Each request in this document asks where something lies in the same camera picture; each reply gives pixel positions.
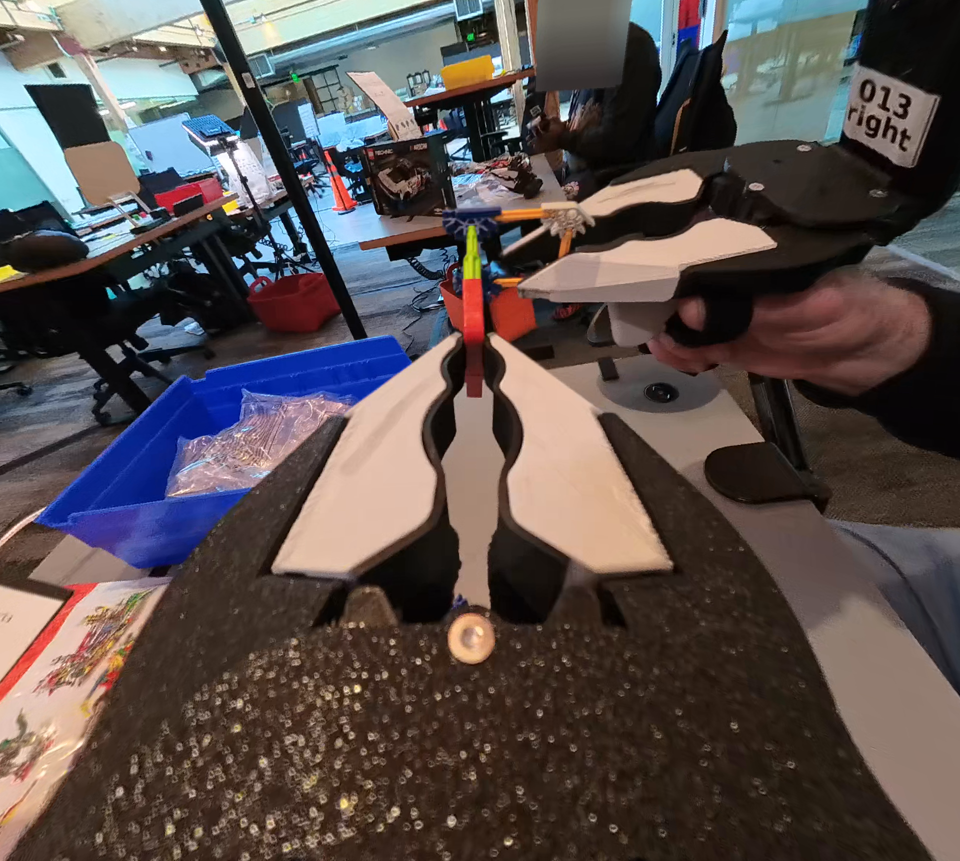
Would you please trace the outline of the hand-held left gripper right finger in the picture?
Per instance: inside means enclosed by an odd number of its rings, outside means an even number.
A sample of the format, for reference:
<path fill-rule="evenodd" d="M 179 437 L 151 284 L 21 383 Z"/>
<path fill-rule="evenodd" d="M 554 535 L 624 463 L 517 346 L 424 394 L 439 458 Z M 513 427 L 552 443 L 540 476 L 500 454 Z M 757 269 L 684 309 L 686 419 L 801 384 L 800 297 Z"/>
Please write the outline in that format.
<path fill-rule="evenodd" d="M 564 589 L 674 571 L 631 476 L 641 440 L 619 416 L 498 335 L 486 337 L 486 386 L 503 454 L 487 553 L 497 616 L 539 624 Z"/>

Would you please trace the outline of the colourful rod connector toy model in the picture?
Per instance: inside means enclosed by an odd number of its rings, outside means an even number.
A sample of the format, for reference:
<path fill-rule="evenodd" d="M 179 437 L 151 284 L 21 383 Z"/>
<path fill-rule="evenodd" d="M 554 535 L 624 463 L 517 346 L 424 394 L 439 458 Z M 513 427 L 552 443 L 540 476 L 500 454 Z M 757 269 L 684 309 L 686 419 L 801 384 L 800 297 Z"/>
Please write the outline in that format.
<path fill-rule="evenodd" d="M 470 399 L 482 397 L 485 383 L 484 351 L 487 338 L 486 302 L 481 245 L 494 239 L 503 224 L 540 222 L 540 229 L 558 238 L 558 257 L 570 253 L 573 239 L 594 227 L 595 219 L 574 202 L 543 203 L 534 208 L 500 207 L 445 209 L 441 214 L 447 235 L 462 243 L 462 341 L 464 386 Z"/>

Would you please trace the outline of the person's right forearm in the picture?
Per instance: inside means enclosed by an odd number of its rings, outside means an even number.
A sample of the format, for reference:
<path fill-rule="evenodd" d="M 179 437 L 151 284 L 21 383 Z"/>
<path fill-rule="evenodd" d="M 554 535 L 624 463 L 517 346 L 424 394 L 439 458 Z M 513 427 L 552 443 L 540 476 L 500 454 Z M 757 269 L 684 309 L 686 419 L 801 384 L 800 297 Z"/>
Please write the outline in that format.
<path fill-rule="evenodd" d="M 918 362 L 857 396 L 808 380 L 794 387 L 807 400 L 831 409 L 849 409 L 875 419 L 906 445 L 959 458 L 959 294 L 906 278 L 892 285 L 921 298 L 931 317 L 931 335 Z"/>

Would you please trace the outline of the black jacket draped chair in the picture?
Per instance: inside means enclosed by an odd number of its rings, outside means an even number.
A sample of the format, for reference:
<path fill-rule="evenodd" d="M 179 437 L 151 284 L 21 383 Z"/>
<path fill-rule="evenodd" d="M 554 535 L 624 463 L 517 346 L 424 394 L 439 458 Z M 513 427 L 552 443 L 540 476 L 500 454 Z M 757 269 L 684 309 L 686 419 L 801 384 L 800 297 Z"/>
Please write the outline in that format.
<path fill-rule="evenodd" d="M 678 48 L 654 114 L 654 159 L 733 147 L 738 125 L 722 84 L 725 29 L 713 44 Z"/>

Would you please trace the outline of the crumpled clear plastic bags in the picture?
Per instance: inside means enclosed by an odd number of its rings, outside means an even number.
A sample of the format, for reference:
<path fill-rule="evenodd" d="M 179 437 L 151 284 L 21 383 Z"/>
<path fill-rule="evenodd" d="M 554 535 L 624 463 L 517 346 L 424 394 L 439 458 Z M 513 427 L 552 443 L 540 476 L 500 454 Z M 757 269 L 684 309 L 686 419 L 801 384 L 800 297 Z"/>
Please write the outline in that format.
<path fill-rule="evenodd" d="M 185 497 L 256 487 L 304 441 L 354 406 L 348 395 L 281 395 L 244 389 L 236 422 L 177 441 L 165 495 Z"/>

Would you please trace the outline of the orange tote bin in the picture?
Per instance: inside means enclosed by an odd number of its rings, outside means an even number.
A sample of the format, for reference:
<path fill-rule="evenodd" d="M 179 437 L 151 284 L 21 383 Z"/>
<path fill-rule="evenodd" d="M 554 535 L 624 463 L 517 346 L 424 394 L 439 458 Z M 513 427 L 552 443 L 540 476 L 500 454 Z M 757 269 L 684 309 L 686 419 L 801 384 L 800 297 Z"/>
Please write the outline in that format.
<path fill-rule="evenodd" d="M 490 281 L 488 273 L 484 268 L 484 299 L 490 330 L 508 342 L 521 339 L 537 327 L 533 301 L 521 297 L 516 286 L 503 287 Z M 452 329 L 461 331 L 464 316 L 459 264 L 446 269 L 439 291 Z"/>

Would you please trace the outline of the round desk grommet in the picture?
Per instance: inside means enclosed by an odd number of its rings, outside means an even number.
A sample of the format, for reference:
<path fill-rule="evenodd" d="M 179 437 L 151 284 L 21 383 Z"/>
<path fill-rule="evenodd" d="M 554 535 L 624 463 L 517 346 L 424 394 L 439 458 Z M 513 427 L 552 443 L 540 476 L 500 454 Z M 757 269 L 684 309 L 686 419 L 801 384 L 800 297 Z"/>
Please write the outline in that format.
<path fill-rule="evenodd" d="M 605 383 L 598 369 L 597 388 L 619 408 L 647 414 L 677 414 L 706 407 L 719 394 L 714 376 L 680 372 L 650 355 L 615 359 L 619 380 Z"/>

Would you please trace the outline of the red tote basket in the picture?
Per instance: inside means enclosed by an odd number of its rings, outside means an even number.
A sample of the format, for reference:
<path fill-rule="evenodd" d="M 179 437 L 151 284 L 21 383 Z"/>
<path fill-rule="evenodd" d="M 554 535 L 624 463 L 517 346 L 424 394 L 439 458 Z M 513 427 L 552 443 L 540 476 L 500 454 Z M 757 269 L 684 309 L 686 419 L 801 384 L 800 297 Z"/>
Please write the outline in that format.
<path fill-rule="evenodd" d="M 275 281 L 258 277 L 248 287 L 247 303 L 263 327 L 278 333 L 316 332 L 341 314 L 329 280 L 319 272 Z"/>

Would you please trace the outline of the yellow bin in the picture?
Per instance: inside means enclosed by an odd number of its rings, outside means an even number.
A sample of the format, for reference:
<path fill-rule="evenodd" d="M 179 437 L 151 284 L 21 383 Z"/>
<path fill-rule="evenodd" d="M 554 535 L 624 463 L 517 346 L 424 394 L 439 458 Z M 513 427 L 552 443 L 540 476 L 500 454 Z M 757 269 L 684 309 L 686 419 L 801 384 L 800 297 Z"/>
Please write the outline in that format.
<path fill-rule="evenodd" d="M 439 73 L 446 92 L 473 89 L 493 80 L 496 74 L 496 65 L 489 54 L 478 54 L 446 64 Z"/>

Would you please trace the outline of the dark standing desk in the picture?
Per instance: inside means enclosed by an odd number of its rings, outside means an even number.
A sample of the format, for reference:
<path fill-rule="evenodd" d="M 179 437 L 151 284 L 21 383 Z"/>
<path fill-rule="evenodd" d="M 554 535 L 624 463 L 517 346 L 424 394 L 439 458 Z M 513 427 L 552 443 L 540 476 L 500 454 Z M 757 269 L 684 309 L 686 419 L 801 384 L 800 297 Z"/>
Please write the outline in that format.
<path fill-rule="evenodd" d="M 472 159 L 488 161 L 503 155 L 511 144 L 506 139 L 507 132 L 494 126 L 492 100 L 508 88 L 522 88 L 535 75 L 536 68 L 528 65 L 474 84 L 407 99 L 404 105 L 414 113 L 414 120 L 421 127 L 438 126 L 441 111 L 462 111 Z"/>

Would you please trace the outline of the black toy car box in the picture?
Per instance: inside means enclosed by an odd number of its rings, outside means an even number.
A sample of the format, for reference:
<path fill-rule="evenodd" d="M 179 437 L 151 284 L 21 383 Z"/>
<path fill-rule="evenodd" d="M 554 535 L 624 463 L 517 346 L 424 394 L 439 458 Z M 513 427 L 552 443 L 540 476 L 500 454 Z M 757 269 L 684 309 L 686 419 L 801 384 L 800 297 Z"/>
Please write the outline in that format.
<path fill-rule="evenodd" d="M 366 186 L 381 217 L 440 217 L 457 207 L 444 135 L 361 148 Z"/>

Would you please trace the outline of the blue plastic bin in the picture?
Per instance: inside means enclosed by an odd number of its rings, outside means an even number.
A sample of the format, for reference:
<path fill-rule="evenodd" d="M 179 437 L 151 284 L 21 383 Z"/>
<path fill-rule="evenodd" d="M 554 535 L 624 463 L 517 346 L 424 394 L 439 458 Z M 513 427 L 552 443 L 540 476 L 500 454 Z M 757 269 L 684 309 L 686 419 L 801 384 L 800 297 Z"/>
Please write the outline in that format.
<path fill-rule="evenodd" d="M 167 498 L 180 439 L 236 423 L 245 391 L 364 399 L 410 364 L 383 336 L 222 366 L 177 379 L 51 504 L 38 522 L 135 568 L 183 562 L 246 489 Z"/>

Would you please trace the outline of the long wooden desk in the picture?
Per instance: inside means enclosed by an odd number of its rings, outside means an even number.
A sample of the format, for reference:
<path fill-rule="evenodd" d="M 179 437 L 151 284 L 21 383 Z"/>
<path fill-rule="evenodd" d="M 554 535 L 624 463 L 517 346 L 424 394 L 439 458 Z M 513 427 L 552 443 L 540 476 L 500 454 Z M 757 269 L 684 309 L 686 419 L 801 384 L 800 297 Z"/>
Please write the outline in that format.
<path fill-rule="evenodd" d="M 135 374 L 170 385 L 154 362 L 167 363 L 195 351 L 210 359 L 213 352 L 204 343 L 134 350 L 138 328 L 160 314 L 159 288 L 127 291 L 107 299 L 109 314 L 93 315 L 92 308 L 77 298 L 89 295 L 84 292 L 86 288 L 106 289 L 126 283 L 188 248 L 202 246 L 208 260 L 215 264 L 229 259 L 219 240 L 228 221 L 223 206 L 229 199 L 224 195 L 98 255 L 36 273 L 22 272 L 2 281 L 3 315 L 13 315 L 15 322 L 30 322 L 33 336 L 53 337 L 54 357 L 75 353 L 94 370 L 101 386 L 94 399 L 93 415 L 102 426 L 112 422 L 104 412 L 112 398 L 122 400 L 135 416 L 150 408 L 152 400 L 135 382 Z"/>

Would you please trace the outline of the black bag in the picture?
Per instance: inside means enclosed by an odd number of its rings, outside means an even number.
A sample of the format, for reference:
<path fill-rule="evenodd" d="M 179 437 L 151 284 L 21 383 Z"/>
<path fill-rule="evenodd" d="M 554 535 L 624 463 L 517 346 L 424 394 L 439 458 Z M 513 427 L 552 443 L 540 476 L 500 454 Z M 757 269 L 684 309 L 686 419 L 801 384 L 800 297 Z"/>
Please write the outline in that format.
<path fill-rule="evenodd" d="M 90 256 L 81 238 L 59 230 L 35 230 L 1 243 L 1 267 L 21 275 L 66 267 Z"/>

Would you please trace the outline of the tan chair backrest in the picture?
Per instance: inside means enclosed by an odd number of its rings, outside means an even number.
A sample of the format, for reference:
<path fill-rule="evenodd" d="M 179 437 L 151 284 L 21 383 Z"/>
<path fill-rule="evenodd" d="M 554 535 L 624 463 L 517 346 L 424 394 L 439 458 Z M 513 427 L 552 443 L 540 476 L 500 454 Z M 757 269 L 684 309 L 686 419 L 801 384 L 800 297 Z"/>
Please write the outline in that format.
<path fill-rule="evenodd" d="M 136 199 L 140 193 L 138 175 L 126 149 L 113 140 L 66 147 L 66 164 L 78 190 L 90 207 L 104 207 Z"/>

